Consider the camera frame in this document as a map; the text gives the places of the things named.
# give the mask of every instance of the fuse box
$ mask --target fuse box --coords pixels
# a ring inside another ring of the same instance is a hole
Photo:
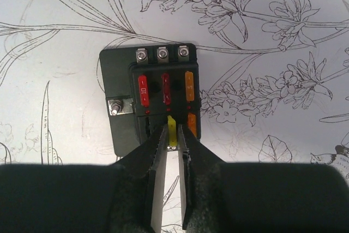
[[[166,123],[187,124],[201,137],[196,47],[125,47],[100,53],[115,154],[123,157]],[[174,140],[169,149],[176,150]]]

